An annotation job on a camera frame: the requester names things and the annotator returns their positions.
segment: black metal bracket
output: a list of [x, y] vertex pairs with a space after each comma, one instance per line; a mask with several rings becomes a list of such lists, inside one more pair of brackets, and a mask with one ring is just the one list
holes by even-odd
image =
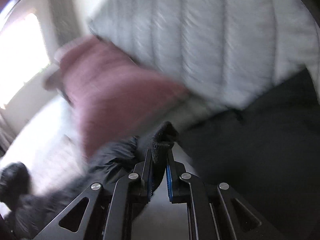
[[172, 152], [166, 174], [170, 202], [187, 204], [190, 240], [285, 240], [227, 183], [203, 183], [174, 161]]
[[34, 240], [68, 239], [83, 240], [88, 234], [89, 222], [98, 207], [103, 190], [100, 183], [93, 183], [53, 219]]
[[[171, 150], [167, 157], [169, 200], [187, 204], [190, 240], [285, 240], [228, 184], [203, 183], [174, 161]], [[152, 181], [148, 150], [133, 173], [105, 188], [100, 183], [90, 185], [34, 240], [130, 240], [135, 205], [150, 201]]]

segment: window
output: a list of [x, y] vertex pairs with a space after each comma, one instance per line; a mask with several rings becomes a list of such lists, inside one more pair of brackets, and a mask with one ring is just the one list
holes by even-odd
[[50, 64], [39, 21], [33, 13], [0, 33], [0, 105]]

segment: dark fabric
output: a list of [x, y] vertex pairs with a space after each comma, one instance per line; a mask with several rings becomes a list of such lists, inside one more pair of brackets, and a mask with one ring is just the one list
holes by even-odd
[[27, 167], [21, 163], [10, 164], [1, 173], [0, 201], [6, 203], [11, 210], [17, 206], [19, 196], [27, 194], [30, 176]]
[[258, 98], [182, 133], [200, 177], [229, 183], [288, 239], [320, 214], [320, 106], [305, 69]]
[[18, 239], [34, 238], [90, 184], [100, 182], [105, 186], [117, 182], [119, 178], [132, 172], [138, 162], [144, 161], [149, 148], [151, 148], [152, 157], [155, 160], [154, 169], [157, 170], [157, 173], [154, 173], [153, 189], [155, 190], [159, 184], [158, 181], [162, 180], [164, 174], [164, 170], [160, 171], [159, 169], [157, 156], [158, 159], [162, 159], [161, 155], [166, 156], [167, 151], [172, 148], [176, 136], [177, 132], [171, 123], [165, 122], [154, 132], [141, 139], [131, 137], [128, 140], [106, 144], [97, 151], [90, 161], [87, 174], [74, 180], [63, 190], [41, 197], [21, 195], [18, 203], [6, 218], [6, 223]]
[[11, 231], [5, 224], [1, 215], [0, 215], [0, 233], [1, 233], [1, 240], [15, 240], [14, 235], [11, 233]]

